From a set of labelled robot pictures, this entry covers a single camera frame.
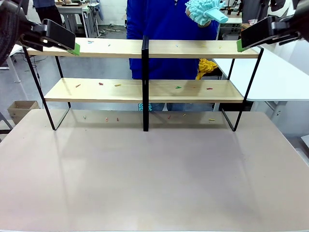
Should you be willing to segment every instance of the jeans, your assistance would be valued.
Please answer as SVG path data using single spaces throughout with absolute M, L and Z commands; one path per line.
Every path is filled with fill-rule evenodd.
M 153 111 L 162 111 L 165 103 L 151 103 Z M 185 103 L 166 103 L 168 111 L 185 111 Z

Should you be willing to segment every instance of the gray floor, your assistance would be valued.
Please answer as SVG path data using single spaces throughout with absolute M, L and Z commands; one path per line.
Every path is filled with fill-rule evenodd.
M 108 33 L 105 38 L 124 39 L 126 32 Z M 33 77 L 26 63 L 24 54 L 16 54 L 15 69 L 29 100 L 38 101 L 42 108 L 42 101 L 35 86 Z M 46 94 L 60 79 L 56 60 L 54 57 L 36 56 L 37 70 L 40 75 L 43 94 Z M 131 79 L 129 61 L 126 58 L 79 58 L 60 57 L 61 68 L 65 77 L 75 78 L 106 78 L 106 79 Z M 7 118 L 10 116 L 7 108 L 14 102 L 25 100 L 20 85 L 14 83 L 10 71 L 0 71 L 0 112 Z M 65 103 L 49 102 L 48 107 L 66 109 Z M 137 110 L 137 104 L 128 103 L 72 103 L 73 109 L 96 110 Z M 209 104 L 187 104 L 186 111 L 209 111 Z

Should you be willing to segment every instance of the hand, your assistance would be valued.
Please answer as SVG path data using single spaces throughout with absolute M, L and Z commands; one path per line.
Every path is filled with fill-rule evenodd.
M 189 11 L 189 8 L 187 7 L 186 9 L 185 9 L 185 14 L 190 18 L 190 14 L 191 14 L 191 12 Z M 205 28 L 205 27 L 208 27 L 209 25 L 210 25 L 210 23 L 211 23 L 211 21 L 209 21 L 208 23 L 206 23 L 205 25 L 200 25 L 200 24 L 198 24 L 198 27 L 199 28 Z

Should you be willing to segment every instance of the beige tabletop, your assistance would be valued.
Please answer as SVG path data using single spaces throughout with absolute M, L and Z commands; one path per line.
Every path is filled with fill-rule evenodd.
M 0 229 L 309 229 L 309 167 L 264 114 L 236 132 L 219 112 L 141 120 L 71 110 L 52 131 L 32 110 L 0 143 Z

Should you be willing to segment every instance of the blue microfiber duster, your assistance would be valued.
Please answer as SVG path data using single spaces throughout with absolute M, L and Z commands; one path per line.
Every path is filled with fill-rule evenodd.
M 190 11 L 190 18 L 202 26 L 211 20 L 219 23 L 226 23 L 228 20 L 228 17 L 220 12 L 220 9 L 225 7 L 225 1 L 220 3 L 220 0 L 190 0 L 185 5 Z

